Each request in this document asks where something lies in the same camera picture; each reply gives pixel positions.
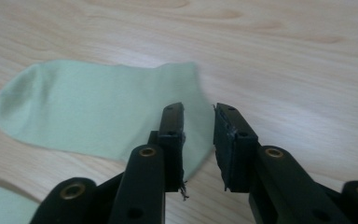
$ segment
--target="pale green fabric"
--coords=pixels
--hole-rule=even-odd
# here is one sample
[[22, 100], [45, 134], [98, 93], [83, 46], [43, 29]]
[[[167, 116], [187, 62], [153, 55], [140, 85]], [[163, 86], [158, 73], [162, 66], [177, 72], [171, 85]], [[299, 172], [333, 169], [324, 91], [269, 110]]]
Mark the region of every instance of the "pale green fabric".
[[0, 129], [25, 143], [126, 161], [158, 130], [162, 109], [177, 102], [185, 107], [189, 177], [212, 149], [214, 123], [193, 63], [34, 64], [0, 91]]
[[0, 224], [29, 223], [37, 206], [36, 202], [0, 188]]

